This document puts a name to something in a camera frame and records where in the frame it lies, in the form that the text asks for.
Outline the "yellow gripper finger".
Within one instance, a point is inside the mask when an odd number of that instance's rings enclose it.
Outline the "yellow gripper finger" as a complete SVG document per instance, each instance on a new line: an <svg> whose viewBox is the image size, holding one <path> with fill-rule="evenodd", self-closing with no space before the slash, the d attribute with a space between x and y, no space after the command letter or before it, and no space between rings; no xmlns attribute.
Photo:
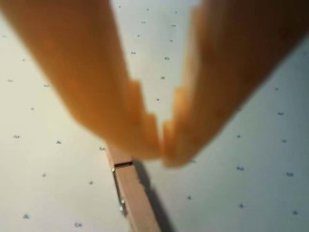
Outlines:
<svg viewBox="0 0 309 232"><path fill-rule="evenodd" d="M162 160L187 164L306 35L306 0L203 0L193 11L184 84L164 124Z"/></svg>
<svg viewBox="0 0 309 232"><path fill-rule="evenodd" d="M136 159L160 157L110 1L3 0L0 10L78 123Z"/></svg>

